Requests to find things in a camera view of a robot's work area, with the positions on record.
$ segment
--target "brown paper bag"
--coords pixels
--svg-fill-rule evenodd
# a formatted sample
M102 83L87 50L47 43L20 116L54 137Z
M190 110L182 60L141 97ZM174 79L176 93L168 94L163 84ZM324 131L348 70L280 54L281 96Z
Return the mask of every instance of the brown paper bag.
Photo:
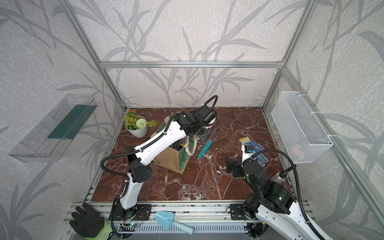
M152 135L152 137L165 128L170 117L172 116L173 113L169 117L165 118L164 122L161 124L159 129ZM192 138L187 136L185 138L185 146L180 151L177 151L171 147L167 147L164 151L162 151L155 157L155 162L161 167L183 174L190 156L192 156L195 152L196 144L196 136Z

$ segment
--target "wallpaper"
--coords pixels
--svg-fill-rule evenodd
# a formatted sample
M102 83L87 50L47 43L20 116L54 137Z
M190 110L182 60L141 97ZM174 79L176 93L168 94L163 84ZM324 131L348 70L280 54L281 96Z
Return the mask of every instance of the wallpaper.
M70 0L102 61L279 61L307 0Z
M220 107L261 106L276 72L275 68L116 68L108 74L127 106L199 106L217 94Z
M292 91L284 77L265 108L277 149L286 152L271 112L281 91ZM282 159L285 168L290 164ZM298 164L302 199L309 202L317 224L333 239L384 239L384 230L333 153L326 151L313 163ZM291 183L295 188L293 175Z
M384 1L336 1L312 19L288 66L384 197Z
M54 239L69 206L84 199L123 114L57 6L0 1L1 239ZM94 96L98 106L60 160L8 156L67 93Z
M102 61L279 61L307 0L70 3ZM218 106L261 106L274 72L108 69L127 106L147 107L196 106L213 94L223 96Z
M382 196L383 21L384 1L319 2L288 62L290 71ZM289 89L279 85L276 98L279 91ZM268 116L273 103L266 109ZM332 150L312 164L300 164L298 171L305 199L317 223L331 237L384 239L381 225Z

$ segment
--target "clear plastic shelf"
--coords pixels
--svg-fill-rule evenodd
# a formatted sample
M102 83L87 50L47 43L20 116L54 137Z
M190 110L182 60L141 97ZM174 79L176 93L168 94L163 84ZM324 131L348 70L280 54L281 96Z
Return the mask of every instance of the clear plastic shelf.
M67 94L9 153L23 162L57 162L97 105Z

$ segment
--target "brown marble surface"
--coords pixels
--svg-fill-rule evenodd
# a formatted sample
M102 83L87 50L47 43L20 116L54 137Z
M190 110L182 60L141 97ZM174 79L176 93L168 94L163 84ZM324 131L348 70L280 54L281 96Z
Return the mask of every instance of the brown marble surface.
M142 108L138 114L146 119L163 122L171 112L180 108ZM242 178L233 178L226 174L225 157L241 161L240 138L248 136L264 148L275 148L272 137L260 108L215 108L218 121L211 128L209 136L213 140L211 147L198 159L197 155L205 142L199 140L195 154L190 157L183 174L159 167L154 161L150 163L153 176L144 182L138 201L159 200L218 200L246 199L251 193ZM113 148L112 154L124 152L125 147L137 146L147 141L157 127L148 129L146 137L133 137L122 126L121 132ZM268 163L265 165L269 177L282 171L278 156L272 152L265 154ZM128 164L126 157L114 158L107 162L107 168L126 173ZM124 189L124 178L103 172L92 197L93 202L112 202L116 194Z

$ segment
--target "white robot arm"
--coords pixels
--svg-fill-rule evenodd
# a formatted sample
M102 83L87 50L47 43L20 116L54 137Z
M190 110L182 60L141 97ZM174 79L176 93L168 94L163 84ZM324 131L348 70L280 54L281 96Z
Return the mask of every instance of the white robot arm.
M176 142L177 140L184 138L186 136L186 133L184 130L180 130L180 127L181 126L177 122L172 121L171 124L169 125L169 129L166 135L162 136L159 141L155 142L150 147L136 153L136 157L138 159L141 159L140 164L147 166L152 162L155 156L161 153L164 149L166 149L168 146L170 146L172 143ZM140 150L142 147L148 145L154 139L159 137L162 133L164 133L164 130L156 134L154 137L152 137L145 143L138 145L134 149ZM128 189L124 190L124 193L121 195L121 198L120 198L121 206L124 209L129 209L131 207L136 206L137 196L139 195L140 189L144 183L144 181L141 181L141 180L139 182L133 181L132 172L129 172L128 176L129 176L129 183L126 184L125 186L125 187L128 187Z
M207 103L214 98L215 102L209 108ZM140 189L144 181L152 176L148 164L160 152L187 135L197 135L200 139L206 140L211 133L210 126L215 123L217 118L217 114L213 110L216 101L217 95L210 98L197 110L177 113L169 120L165 128L150 140L131 149L131 152L111 155L101 161L100 166L104 171L126 177L126 186L118 203L122 219L128 219L136 213L137 197ZM296 199L284 186L270 180L264 168L257 161L253 161L258 154L265 151L278 151L284 156L286 154L276 149L266 149L247 155L244 153L244 147L242 147L242 150L243 161L241 163L233 162L227 158L227 173L233 172L234 177L243 177L252 190L252 194L243 204L246 216L251 220L258 219L267 223L289 240L331 240L305 214L304 209L302 209L300 193L298 199ZM128 156L129 171L127 175L113 172L104 166L105 161L119 156ZM293 167L293 170L295 176L297 176L296 168Z

